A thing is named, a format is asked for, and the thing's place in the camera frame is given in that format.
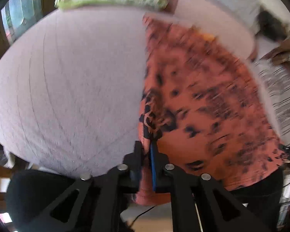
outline metal screw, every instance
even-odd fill
[[[165,165],[166,170],[173,170],[175,166],[173,164],[166,164]]]
[[[128,166],[126,164],[120,164],[117,166],[118,170],[125,171],[128,169]]]
[[[208,173],[203,173],[203,174],[201,175],[201,178],[202,178],[203,180],[205,180],[205,181],[209,181],[210,178],[211,178],[211,176],[210,176],[210,174],[208,174]]]
[[[81,174],[81,179],[83,180],[83,181],[87,181],[87,180],[89,180],[91,178],[91,174],[90,173],[82,173]]]

